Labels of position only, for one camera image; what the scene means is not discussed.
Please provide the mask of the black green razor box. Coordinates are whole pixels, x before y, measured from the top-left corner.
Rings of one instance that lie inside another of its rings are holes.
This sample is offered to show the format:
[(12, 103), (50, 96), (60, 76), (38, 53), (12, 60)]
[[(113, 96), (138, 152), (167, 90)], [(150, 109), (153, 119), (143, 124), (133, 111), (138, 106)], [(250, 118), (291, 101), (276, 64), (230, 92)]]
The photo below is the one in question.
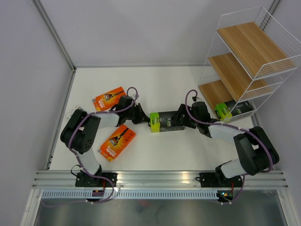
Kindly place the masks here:
[(152, 133), (184, 130), (184, 126), (172, 120), (176, 111), (150, 113), (150, 129)]
[(220, 121), (230, 123), (250, 117), (256, 110), (256, 107), (250, 101), (237, 103), (235, 100), (231, 100), (217, 104), (214, 113)]

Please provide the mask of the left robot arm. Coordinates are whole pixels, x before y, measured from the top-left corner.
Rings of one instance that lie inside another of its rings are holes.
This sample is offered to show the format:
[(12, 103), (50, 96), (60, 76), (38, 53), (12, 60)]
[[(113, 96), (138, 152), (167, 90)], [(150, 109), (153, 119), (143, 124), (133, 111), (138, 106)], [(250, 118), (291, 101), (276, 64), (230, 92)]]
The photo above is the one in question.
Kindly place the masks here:
[(150, 118), (135, 101), (136, 98), (124, 95), (108, 111), (88, 113), (77, 109), (71, 115), (60, 140), (75, 155), (80, 166), (76, 174), (76, 187), (114, 187), (114, 175), (103, 175), (92, 146), (99, 129), (118, 127), (127, 120), (133, 124), (150, 123)]

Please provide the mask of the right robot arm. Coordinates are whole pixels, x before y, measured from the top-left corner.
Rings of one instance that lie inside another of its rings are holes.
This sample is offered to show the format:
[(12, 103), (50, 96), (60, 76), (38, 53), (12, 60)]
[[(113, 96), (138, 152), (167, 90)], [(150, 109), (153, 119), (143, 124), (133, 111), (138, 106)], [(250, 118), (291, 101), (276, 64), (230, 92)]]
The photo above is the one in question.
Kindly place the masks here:
[(279, 155), (262, 127), (240, 129), (211, 117), (204, 102), (192, 106), (181, 104), (172, 120), (185, 127), (198, 129), (208, 137), (233, 144), (238, 158), (215, 168), (214, 179), (225, 187), (231, 180), (244, 175), (268, 172), (279, 162)]

